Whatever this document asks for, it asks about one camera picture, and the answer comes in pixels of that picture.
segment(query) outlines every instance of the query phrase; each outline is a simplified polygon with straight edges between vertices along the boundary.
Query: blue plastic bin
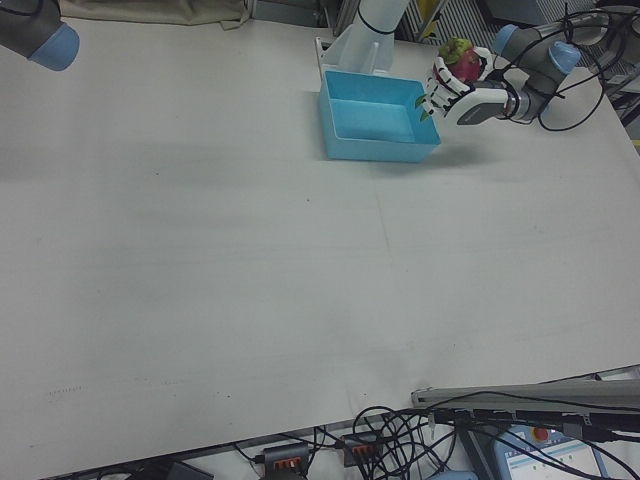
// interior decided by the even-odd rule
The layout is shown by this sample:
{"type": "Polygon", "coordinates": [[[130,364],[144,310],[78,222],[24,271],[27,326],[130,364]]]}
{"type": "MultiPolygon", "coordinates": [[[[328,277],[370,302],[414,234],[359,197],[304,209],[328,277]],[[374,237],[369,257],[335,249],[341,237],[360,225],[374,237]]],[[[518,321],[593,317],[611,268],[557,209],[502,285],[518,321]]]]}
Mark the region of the blue plastic bin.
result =
{"type": "Polygon", "coordinates": [[[432,118],[420,121],[420,82],[327,70],[318,97],[327,155],[333,159],[412,162],[440,145],[432,118]]]}

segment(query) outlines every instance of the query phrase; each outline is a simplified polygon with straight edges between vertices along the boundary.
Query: white tabletop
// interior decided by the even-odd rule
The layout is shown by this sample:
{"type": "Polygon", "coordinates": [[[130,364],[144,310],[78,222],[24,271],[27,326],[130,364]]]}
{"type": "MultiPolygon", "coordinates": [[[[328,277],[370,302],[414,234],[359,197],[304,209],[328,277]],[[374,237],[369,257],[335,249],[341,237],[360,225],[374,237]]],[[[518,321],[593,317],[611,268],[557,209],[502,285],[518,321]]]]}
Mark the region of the white tabletop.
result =
{"type": "Polygon", "coordinates": [[[317,31],[70,23],[66,72],[0,52],[2,478],[638,363],[640,159],[610,105],[329,161],[317,31]]]}

